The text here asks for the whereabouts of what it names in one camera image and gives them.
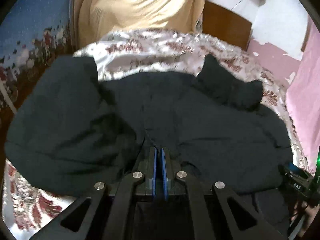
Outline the person's right hand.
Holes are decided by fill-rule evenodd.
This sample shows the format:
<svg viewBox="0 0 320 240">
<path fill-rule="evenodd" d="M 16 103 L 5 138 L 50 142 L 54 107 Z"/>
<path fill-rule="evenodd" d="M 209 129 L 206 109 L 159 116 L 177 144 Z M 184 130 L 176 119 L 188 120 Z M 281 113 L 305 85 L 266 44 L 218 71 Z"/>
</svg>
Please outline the person's right hand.
<svg viewBox="0 0 320 240">
<path fill-rule="evenodd" d="M 300 211 L 304 211 L 305 220 L 300 227 L 300 230 L 295 234 L 295 239 L 302 239 L 308 228 L 319 213 L 319 204 L 317 206 L 310 206 L 307 202 L 296 202 L 293 208 L 293 214 L 291 216 L 291 222 L 293 223 Z"/>
</svg>

